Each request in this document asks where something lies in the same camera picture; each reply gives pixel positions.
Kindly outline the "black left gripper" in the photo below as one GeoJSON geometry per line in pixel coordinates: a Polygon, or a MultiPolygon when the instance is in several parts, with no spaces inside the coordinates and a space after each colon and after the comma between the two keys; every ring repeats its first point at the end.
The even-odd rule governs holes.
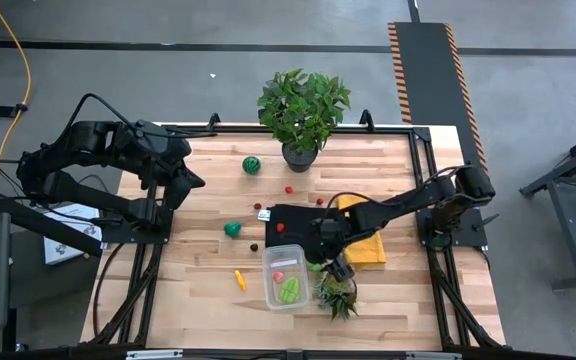
{"type": "MultiPolygon", "coordinates": [[[[190,155],[191,152],[192,149],[188,142],[168,142],[165,150],[160,155],[160,179],[189,179],[190,173],[185,165],[184,158],[190,155]]],[[[197,175],[191,175],[191,180],[191,189],[206,186],[205,181],[197,175]]]]}

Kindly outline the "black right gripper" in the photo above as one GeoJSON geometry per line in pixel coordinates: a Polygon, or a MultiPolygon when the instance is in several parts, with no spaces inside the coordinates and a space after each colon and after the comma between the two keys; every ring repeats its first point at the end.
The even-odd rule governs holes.
{"type": "Polygon", "coordinates": [[[353,225],[349,218],[316,218],[311,222],[314,243],[311,248],[311,259],[323,264],[326,260],[336,258],[348,245],[348,238],[353,234],[353,225]]]}

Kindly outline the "clear plastic tupperware container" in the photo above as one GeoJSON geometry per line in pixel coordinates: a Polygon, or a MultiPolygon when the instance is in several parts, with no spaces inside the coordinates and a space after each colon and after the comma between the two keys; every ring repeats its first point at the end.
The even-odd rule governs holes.
{"type": "Polygon", "coordinates": [[[311,300],[308,269],[304,251],[299,245],[283,245],[266,248],[262,254],[264,294],[271,310],[288,310],[303,307],[311,300]],[[300,297],[293,304],[282,304],[278,300],[281,284],[273,280],[274,272],[282,272],[284,280],[296,276],[300,281],[300,297]]]}

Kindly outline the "yellow folded cloth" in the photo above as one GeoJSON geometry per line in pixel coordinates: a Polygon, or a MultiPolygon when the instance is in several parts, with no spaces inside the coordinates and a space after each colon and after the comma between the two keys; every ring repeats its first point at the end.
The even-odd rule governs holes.
{"type": "Polygon", "coordinates": [[[349,245],[344,249],[344,257],[358,270],[383,267],[386,264],[386,254],[380,234],[375,233],[370,238],[349,245]]]}

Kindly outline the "succulent plant in dark pot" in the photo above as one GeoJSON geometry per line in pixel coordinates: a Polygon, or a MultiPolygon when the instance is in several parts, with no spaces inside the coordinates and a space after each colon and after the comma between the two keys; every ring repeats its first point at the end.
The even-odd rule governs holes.
{"type": "Polygon", "coordinates": [[[357,315],[357,285],[353,279],[337,281],[327,272],[317,272],[313,287],[318,307],[331,311],[331,320],[347,321],[351,315],[357,315]]]}

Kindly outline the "black cloth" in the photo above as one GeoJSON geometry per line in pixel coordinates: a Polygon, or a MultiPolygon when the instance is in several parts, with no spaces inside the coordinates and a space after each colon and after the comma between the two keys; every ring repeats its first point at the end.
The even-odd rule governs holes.
{"type": "Polygon", "coordinates": [[[271,211],[271,217],[265,223],[265,247],[299,245],[307,256],[311,256],[311,248],[314,243],[311,222],[323,216],[326,218],[340,216],[336,206],[326,210],[321,207],[277,204],[270,207],[269,210],[271,211]],[[279,233],[276,230],[278,223],[285,225],[284,232],[279,233]]]}

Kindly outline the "light green toy starfruit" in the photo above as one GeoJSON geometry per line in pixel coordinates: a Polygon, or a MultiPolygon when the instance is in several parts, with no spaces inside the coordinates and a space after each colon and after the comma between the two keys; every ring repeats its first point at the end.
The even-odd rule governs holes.
{"type": "Polygon", "coordinates": [[[300,281],[296,276],[286,278],[279,289],[278,300],[282,304],[293,304],[300,297],[300,281]]]}

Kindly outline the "leafy green potted plant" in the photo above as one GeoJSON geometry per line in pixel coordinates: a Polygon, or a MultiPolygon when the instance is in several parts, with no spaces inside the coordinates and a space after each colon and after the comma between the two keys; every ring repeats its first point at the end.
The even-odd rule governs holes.
{"type": "Polygon", "coordinates": [[[259,122],[281,143],[290,170],[309,170],[351,108],[350,95],[341,78],[301,68],[277,72],[265,82],[257,99],[259,122]]]}

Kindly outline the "white printed booklet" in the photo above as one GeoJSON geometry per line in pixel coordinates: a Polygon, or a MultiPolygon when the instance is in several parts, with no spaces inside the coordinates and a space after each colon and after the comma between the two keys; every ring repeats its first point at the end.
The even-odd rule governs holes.
{"type": "Polygon", "coordinates": [[[85,251],[71,245],[73,240],[80,240],[82,237],[95,239],[101,249],[106,248],[102,242],[101,228],[91,222],[91,219],[100,217],[98,209],[81,204],[71,204],[54,210],[47,210],[44,212],[44,216],[61,224],[54,238],[48,236],[43,238],[44,263],[46,265],[54,266],[84,255],[85,251]]]}

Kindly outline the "black metal beam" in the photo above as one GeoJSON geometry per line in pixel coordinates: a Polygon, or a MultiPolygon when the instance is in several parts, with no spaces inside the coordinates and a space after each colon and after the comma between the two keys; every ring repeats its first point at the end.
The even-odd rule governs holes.
{"type": "Polygon", "coordinates": [[[3,194],[0,194],[0,213],[9,214],[14,225],[81,250],[91,256],[99,258],[102,255],[100,242],[95,238],[17,203],[3,194]]]}

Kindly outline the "black floor mat striped edges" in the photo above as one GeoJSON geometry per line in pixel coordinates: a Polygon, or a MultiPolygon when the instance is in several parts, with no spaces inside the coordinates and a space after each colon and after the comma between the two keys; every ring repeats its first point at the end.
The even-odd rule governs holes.
{"type": "Polygon", "coordinates": [[[402,121],[454,126],[464,161],[487,169],[450,25],[390,22],[388,38],[402,121]]]}

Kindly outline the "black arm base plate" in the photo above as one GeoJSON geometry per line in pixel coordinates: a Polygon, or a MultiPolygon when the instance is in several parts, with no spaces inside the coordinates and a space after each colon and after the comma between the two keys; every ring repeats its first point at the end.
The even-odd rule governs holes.
{"type": "Polygon", "coordinates": [[[464,212],[450,233],[437,233],[434,230],[431,210],[422,209],[415,213],[419,242],[422,246],[434,246],[443,248],[447,245],[460,247],[483,247],[487,246],[487,238],[484,230],[484,221],[478,208],[464,212]]]}
{"type": "Polygon", "coordinates": [[[110,219],[101,226],[105,243],[164,244],[170,238],[173,211],[164,209],[154,221],[127,220],[119,214],[103,211],[102,217],[110,219]]]}

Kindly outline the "black aluminium table frame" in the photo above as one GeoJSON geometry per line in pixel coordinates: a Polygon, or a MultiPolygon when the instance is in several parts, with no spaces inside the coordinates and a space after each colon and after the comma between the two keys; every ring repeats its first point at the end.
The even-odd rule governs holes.
{"type": "Polygon", "coordinates": [[[315,302],[271,310],[265,301],[262,253],[265,226],[255,203],[313,206],[341,191],[386,199],[411,190],[416,172],[409,145],[421,138],[404,125],[374,131],[350,126],[333,135],[304,173],[288,169],[281,146],[260,127],[235,133],[221,125],[214,138],[195,139],[187,166],[206,186],[191,192],[176,211],[163,250],[147,343],[161,348],[327,350],[436,350],[439,330],[426,253],[413,215],[382,232],[383,267],[357,272],[357,315],[331,320],[315,302]],[[261,160],[256,175],[242,169],[261,160]],[[286,193],[291,186],[293,193],[286,193]],[[239,221],[240,236],[223,227],[239,221]],[[258,251],[250,250],[251,244],[258,251]],[[235,278],[239,270],[243,291],[235,278]]]}

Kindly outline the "silver bracket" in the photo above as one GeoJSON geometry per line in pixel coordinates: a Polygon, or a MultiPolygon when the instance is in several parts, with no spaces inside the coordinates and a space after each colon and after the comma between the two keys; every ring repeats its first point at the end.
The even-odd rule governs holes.
{"type": "Polygon", "coordinates": [[[407,352],[405,360],[463,360],[462,355],[450,352],[407,352]]]}
{"type": "Polygon", "coordinates": [[[147,349],[129,351],[126,353],[125,360],[180,360],[182,358],[182,349],[147,349]]]}

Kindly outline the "black floor bracket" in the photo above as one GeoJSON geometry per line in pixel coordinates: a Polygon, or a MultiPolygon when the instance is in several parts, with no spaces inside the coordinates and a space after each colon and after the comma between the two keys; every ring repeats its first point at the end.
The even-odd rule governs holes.
{"type": "Polygon", "coordinates": [[[23,103],[18,103],[14,106],[0,105],[0,118],[14,119],[17,115],[21,115],[28,110],[28,106],[23,103]]]}

